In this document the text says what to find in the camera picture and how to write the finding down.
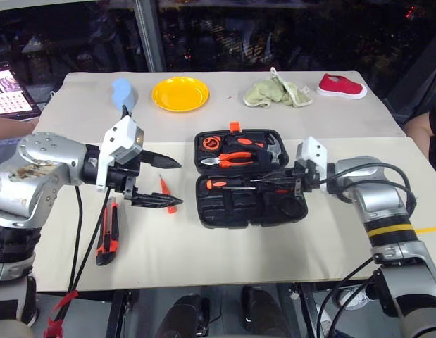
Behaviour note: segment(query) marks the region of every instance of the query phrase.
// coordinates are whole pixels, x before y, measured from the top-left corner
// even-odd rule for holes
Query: green towel
[[[246,106],[263,106],[269,108],[271,102],[282,102],[287,106],[302,107],[308,106],[313,102],[307,95],[309,89],[297,89],[291,82],[285,82],[275,70],[271,68],[273,74],[269,79],[262,80],[255,84],[244,97]]]

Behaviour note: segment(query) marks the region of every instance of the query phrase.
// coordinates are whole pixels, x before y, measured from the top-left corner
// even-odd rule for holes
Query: tablet
[[[0,63],[0,116],[23,120],[41,115],[8,63]]]

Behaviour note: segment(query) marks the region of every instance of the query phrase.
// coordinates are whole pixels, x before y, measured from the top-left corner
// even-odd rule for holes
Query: black toolbox
[[[284,175],[288,162],[275,130],[240,130],[239,123],[232,122],[229,130],[196,135],[194,164],[201,174],[196,181],[196,201],[202,224],[209,228],[270,227],[304,218],[307,205],[301,180],[287,186],[267,182]]]

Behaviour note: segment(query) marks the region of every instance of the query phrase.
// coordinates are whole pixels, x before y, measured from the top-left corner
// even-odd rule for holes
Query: red slipper
[[[345,99],[358,100],[364,97],[368,90],[362,84],[352,82],[344,76],[324,74],[316,92],[325,96],[340,96]]]

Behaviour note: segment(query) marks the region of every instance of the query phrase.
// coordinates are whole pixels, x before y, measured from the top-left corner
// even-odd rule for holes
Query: blue sponge
[[[122,111],[122,106],[125,105],[128,111],[132,111],[135,107],[138,95],[133,89],[132,84],[123,77],[117,79],[112,84],[114,92],[111,97],[114,105],[119,111]]]

